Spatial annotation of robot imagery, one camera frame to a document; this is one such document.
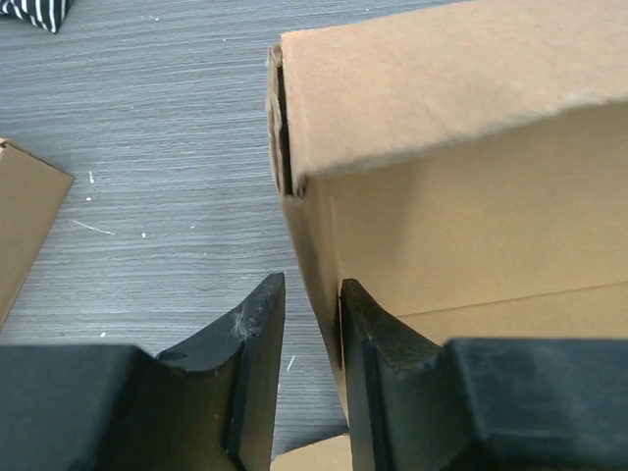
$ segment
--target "black and white striped cloth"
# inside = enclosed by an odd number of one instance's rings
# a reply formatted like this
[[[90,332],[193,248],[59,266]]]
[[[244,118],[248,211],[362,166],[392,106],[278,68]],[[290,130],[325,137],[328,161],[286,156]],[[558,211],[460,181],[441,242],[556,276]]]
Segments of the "black and white striped cloth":
[[[74,0],[0,0],[0,15],[57,32],[73,3]]]

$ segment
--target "corrugated cardboard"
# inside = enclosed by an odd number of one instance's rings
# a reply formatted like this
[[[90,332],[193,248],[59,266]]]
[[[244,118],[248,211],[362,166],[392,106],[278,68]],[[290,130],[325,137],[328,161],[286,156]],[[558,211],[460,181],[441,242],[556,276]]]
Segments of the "corrugated cardboard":
[[[0,139],[0,327],[73,178]]]
[[[622,0],[282,36],[271,158],[343,400],[345,278],[439,342],[628,336],[627,100]]]

